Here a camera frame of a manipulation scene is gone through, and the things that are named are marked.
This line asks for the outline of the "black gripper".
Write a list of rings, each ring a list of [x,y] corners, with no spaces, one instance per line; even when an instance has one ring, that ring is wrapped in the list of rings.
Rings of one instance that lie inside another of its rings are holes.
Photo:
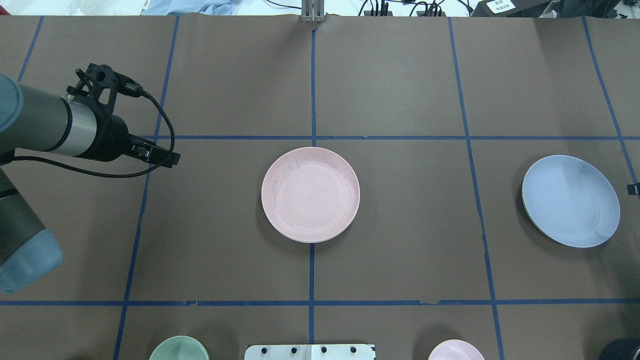
[[[90,145],[90,160],[111,162],[125,155],[169,169],[179,164],[180,153],[156,145],[146,148],[145,140],[132,135],[125,121],[117,115],[98,117],[96,125],[96,135]]]

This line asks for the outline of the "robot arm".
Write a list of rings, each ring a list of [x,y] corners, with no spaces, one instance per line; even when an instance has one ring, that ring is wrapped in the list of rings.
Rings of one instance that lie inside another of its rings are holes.
[[[103,179],[142,177],[179,163],[176,132],[157,100],[105,64],[77,69],[57,95],[1,75],[1,292],[14,294],[57,269],[66,255],[7,169],[27,163]],[[134,134],[115,114],[119,96],[150,101],[167,145]]]

